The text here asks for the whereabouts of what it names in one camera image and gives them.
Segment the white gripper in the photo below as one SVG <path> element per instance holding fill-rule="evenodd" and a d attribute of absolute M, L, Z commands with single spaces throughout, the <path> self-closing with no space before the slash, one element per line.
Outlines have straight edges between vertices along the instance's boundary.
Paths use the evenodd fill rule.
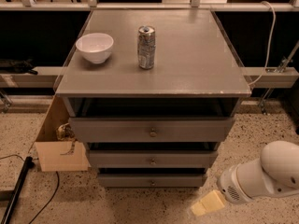
<path fill-rule="evenodd" d="M 237 180 L 236 171 L 237 165 L 224 170 L 217 179 L 220 191 L 214 189 L 196 201 L 191 206 L 192 213 L 199 217 L 221 210 L 225 207 L 226 200 L 232 204 L 251 202 L 252 199 L 242 190 Z"/>

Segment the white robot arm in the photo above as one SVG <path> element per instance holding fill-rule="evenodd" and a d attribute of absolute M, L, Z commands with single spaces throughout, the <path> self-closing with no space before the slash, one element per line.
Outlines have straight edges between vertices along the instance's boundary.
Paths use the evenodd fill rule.
<path fill-rule="evenodd" d="M 267 144 L 260 157 L 224 170 L 217 189 L 193 203 L 196 217 L 225 207 L 243 204 L 259 197 L 284 198 L 299 194 L 299 146 L 287 141 Z"/>

